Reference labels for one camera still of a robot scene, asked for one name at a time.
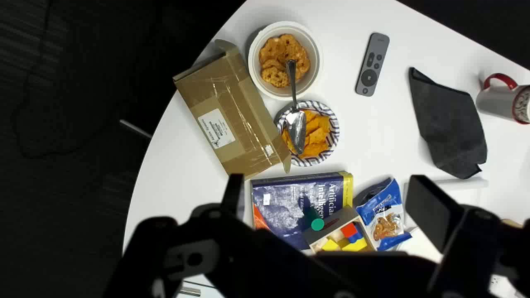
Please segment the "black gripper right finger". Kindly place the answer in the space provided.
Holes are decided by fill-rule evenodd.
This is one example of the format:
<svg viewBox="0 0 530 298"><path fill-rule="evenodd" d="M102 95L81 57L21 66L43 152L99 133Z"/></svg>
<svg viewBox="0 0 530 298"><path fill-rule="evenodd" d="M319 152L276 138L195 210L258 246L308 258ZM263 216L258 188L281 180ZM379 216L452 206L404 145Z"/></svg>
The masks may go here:
<svg viewBox="0 0 530 298"><path fill-rule="evenodd" d="M462 219L463 206L427 175L410 175L406 211L425 233L429 241L444 253L450 246L454 231Z"/></svg>

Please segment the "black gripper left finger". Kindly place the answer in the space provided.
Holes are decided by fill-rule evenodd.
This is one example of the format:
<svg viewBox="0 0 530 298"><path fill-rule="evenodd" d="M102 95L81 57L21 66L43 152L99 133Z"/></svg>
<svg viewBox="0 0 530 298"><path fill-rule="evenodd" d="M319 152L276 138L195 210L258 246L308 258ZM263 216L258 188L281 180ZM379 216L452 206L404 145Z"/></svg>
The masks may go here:
<svg viewBox="0 0 530 298"><path fill-rule="evenodd" d="M243 185L242 173L230 173L222 196L222 208L237 218L242 218L245 211Z"/></svg>

